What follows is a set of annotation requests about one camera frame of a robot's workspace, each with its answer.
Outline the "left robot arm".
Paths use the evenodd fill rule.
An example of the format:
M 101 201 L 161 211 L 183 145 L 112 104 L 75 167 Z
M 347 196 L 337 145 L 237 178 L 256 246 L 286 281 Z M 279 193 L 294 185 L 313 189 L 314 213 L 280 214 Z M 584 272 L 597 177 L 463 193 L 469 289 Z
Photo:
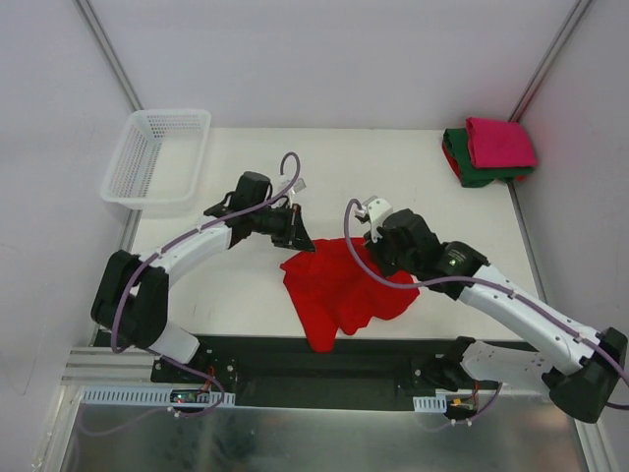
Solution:
M 268 177 L 247 171 L 234 191 L 206 209 L 196 226 L 151 252 L 124 250 L 108 260 L 90 310 L 111 333 L 114 351 L 137 347 L 174 360 L 174 371 L 189 383 L 201 380 L 208 360 L 200 340 L 168 316 L 170 289 L 207 259 L 251 236 L 269 237 L 282 249 L 314 252 L 300 205 L 290 192 L 295 179 L 277 196 Z

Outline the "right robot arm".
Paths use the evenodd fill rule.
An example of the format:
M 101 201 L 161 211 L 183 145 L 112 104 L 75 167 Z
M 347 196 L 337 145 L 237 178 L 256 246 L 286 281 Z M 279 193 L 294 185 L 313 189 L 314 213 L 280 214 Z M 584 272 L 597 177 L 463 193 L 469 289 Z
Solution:
M 376 199 L 355 217 L 369 229 L 365 247 L 385 281 L 399 271 L 422 285 L 491 317 L 530 345 L 499 347 L 458 337 L 421 367 L 426 381 L 454 391 L 472 381 L 531 390 L 563 413 L 594 424 L 625 379 L 628 339 L 615 328 L 580 324 L 511 282 L 486 256 L 460 242 L 442 242 L 425 220 Z

